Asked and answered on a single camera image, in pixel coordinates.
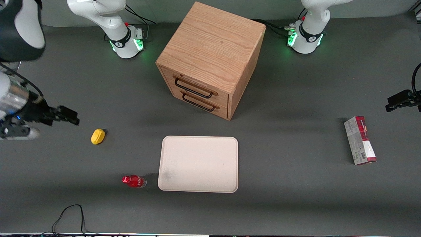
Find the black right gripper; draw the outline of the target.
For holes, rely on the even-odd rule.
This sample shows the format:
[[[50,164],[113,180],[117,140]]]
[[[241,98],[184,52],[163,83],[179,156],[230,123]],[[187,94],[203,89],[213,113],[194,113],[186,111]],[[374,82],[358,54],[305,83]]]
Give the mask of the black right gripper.
[[[20,119],[27,122],[43,123],[51,126],[54,121],[65,121],[78,126],[80,119],[78,113],[65,106],[58,106],[58,117],[56,109],[50,107],[45,99],[39,95],[29,95],[25,106],[19,111]]]

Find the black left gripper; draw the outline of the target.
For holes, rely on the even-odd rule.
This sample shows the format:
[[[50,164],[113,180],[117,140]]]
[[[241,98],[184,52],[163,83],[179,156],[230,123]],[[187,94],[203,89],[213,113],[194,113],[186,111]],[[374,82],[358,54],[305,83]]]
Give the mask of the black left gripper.
[[[392,112],[398,108],[414,107],[421,112],[421,95],[420,91],[403,90],[387,99],[388,104],[385,105],[386,112]]]

